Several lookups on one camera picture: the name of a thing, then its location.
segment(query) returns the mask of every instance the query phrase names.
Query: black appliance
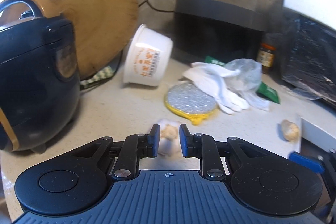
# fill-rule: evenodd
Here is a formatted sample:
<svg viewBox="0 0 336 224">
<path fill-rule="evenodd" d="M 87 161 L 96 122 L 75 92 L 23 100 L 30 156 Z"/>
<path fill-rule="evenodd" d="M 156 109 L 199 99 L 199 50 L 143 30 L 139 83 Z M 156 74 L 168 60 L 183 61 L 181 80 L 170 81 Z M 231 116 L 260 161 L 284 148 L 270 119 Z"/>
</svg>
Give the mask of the black appliance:
<svg viewBox="0 0 336 224">
<path fill-rule="evenodd" d="M 49 0 L 5 0 L 30 10 L 0 27 L 0 149 L 43 152 L 79 99 L 72 23 Z"/>
<path fill-rule="evenodd" d="M 224 63 L 256 59 L 265 17 L 215 0 L 176 0 L 173 57 L 185 63 L 211 56 Z"/>
<path fill-rule="evenodd" d="M 312 213 L 322 193 L 312 170 L 236 137 L 191 135 L 185 124 L 182 153 L 200 170 L 139 170 L 157 156 L 159 135 L 155 124 L 122 142 L 102 137 L 25 170 L 15 223 L 323 223 Z"/>
</svg>

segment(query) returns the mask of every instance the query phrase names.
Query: sauce jar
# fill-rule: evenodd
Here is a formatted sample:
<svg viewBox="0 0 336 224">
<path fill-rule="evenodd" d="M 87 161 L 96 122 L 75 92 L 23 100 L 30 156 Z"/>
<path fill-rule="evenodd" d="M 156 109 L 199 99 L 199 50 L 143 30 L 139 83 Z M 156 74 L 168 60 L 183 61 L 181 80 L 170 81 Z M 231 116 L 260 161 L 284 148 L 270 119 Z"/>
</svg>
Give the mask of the sauce jar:
<svg viewBox="0 0 336 224">
<path fill-rule="evenodd" d="M 268 73 L 274 62 L 275 47 L 262 43 L 259 48 L 257 61 L 262 64 L 262 73 Z"/>
</svg>

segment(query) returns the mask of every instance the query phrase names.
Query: white plastic tub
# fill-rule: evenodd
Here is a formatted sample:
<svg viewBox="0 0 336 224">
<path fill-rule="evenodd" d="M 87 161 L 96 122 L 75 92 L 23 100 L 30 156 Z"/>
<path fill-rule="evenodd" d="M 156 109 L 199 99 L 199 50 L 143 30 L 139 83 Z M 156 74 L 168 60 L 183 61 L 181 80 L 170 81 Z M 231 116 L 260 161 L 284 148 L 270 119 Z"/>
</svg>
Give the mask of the white plastic tub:
<svg viewBox="0 0 336 224">
<path fill-rule="evenodd" d="M 124 83 L 158 86 L 166 71 L 173 42 L 142 24 L 129 47 Z"/>
</svg>

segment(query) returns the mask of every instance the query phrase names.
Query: blue gripper pad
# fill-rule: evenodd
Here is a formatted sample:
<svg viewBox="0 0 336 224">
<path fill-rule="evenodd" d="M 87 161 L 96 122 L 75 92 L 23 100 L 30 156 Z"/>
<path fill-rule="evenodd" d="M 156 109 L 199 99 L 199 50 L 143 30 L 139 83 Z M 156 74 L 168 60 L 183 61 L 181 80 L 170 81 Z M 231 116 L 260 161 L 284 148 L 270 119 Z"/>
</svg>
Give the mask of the blue gripper pad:
<svg viewBox="0 0 336 224">
<path fill-rule="evenodd" d="M 305 156 L 300 155 L 297 152 L 290 153 L 288 159 L 293 161 L 293 162 L 296 162 L 297 164 L 300 164 L 304 167 L 309 168 L 310 170 L 312 170 L 315 173 L 318 173 L 318 174 L 323 174 L 324 173 L 324 168 L 323 168 L 322 164 L 320 164 L 318 162 L 317 159 L 313 160 L 313 159 L 307 158 Z"/>
<path fill-rule="evenodd" d="M 148 138 L 148 142 L 153 145 L 153 156 L 158 155 L 159 143 L 160 143 L 160 127 L 156 128 L 154 138 Z"/>
<path fill-rule="evenodd" d="M 275 218 L 238 203 L 225 184 L 198 171 L 142 170 L 133 180 L 116 182 L 95 207 L 65 217 L 27 212 L 16 224 L 323 224 L 311 213 Z"/>
<path fill-rule="evenodd" d="M 181 126 L 180 126 L 180 129 L 179 129 L 179 136 L 180 136 L 180 144 L 181 144 L 182 155 L 183 155 L 183 157 L 188 157 L 187 140 L 186 140 L 186 136 L 185 136 L 184 131 L 183 131 Z"/>
</svg>

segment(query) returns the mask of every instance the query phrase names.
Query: kitchen countertop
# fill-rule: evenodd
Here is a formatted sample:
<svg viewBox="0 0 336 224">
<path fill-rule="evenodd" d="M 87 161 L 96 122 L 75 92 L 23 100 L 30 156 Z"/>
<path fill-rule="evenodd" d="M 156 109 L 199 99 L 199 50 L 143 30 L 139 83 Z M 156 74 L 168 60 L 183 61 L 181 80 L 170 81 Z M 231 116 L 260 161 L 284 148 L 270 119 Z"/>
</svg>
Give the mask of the kitchen countertop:
<svg viewBox="0 0 336 224">
<path fill-rule="evenodd" d="M 203 132 L 218 141 L 237 136 L 284 157 L 298 150 L 299 144 L 287 142 L 279 134 L 278 124 L 283 119 L 297 122 L 300 116 L 336 135 L 333 110 L 289 95 L 268 75 L 263 75 L 263 81 L 278 91 L 281 105 L 271 103 L 269 112 L 250 108 L 234 115 L 218 110 L 201 125 L 193 126 L 189 120 L 171 113 L 163 103 L 164 94 L 177 83 L 187 68 L 187 65 L 170 60 L 158 88 L 124 85 L 121 68 L 111 81 L 82 94 L 74 122 L 48 143 L 45 153 L 1 151 L 3 186 L 11 219 L 15 220 L 22 214 L 14 193 L 15 180 L 22 171 L 103 136 L 112 136 L 115 141 L 121 141 L 131 134 L 147 133 L 151 125 L 162 118 L 186 123 L 192 134 Z M 140 168 L 199 169 L 199 160 L 184 159 L 180 153 L 173 157 L 143 159 Z"/>
</svg>

